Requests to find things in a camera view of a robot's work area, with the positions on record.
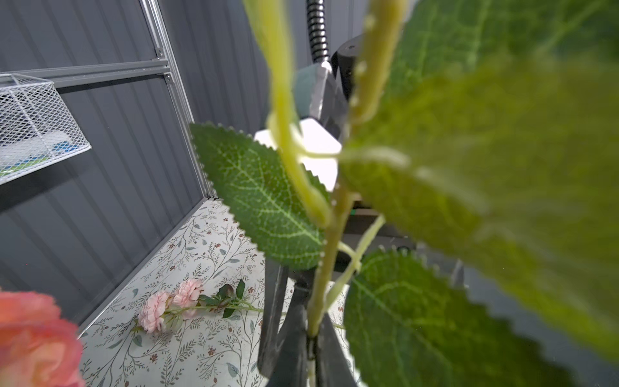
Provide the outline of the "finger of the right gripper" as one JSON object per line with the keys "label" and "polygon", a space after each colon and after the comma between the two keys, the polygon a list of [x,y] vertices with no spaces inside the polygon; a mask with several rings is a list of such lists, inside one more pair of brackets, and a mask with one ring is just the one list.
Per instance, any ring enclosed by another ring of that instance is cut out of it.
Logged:
{"label": "finger of the right gripper", "polygon": [[430,269],[434,270],[440,277],[448,279],[452,287],[466,288],[464,264],[460,259],[444,256],[443,253],[430,249],[422,242],[414,244],[414,251],[425,259]]}
{"label": "finger of the right gripper", "polygon": [[265,260],[265,293],[263,325],[260,333],[260,346],[257,368],[263,377],[270,378],[275,369],[282,340],[279,338],[280,322],[289,269],[270,259]]}

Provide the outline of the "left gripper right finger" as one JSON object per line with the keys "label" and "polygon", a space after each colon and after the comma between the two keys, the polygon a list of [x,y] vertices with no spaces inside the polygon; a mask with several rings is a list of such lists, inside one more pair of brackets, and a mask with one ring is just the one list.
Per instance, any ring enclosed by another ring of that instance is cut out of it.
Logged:
{"label": "left gripper right finger", "polygon": [[324,314],[315,344],[318,387],[356,387],[332,321]]}

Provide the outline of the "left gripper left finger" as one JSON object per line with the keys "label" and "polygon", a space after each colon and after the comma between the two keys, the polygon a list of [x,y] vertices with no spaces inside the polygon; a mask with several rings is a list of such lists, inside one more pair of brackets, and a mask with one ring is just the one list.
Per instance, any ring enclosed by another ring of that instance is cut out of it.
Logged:
{"label": "left gripper left finger", "polygon": [[307,313],[309,290],[295,285],[285,322],[283,342],[267,386],[302,387],[307,385]]}

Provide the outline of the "small pink carnation stem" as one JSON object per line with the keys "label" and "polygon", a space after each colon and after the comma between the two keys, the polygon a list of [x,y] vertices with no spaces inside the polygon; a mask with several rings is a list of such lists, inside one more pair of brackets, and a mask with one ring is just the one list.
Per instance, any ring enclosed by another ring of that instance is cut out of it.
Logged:
{"label": "small pink carnation stem", "polygon": [[260,308],[244,299],[246,289],[246,283],[240,280],[236,285],[226,283],[208,295],[202,280],[190,278],[173,292],[161,290],[151,295],[135,317],[132,330],[147,334],[172,331],[202,312],[221,312],[224,319],[235,311],[260,312]]}

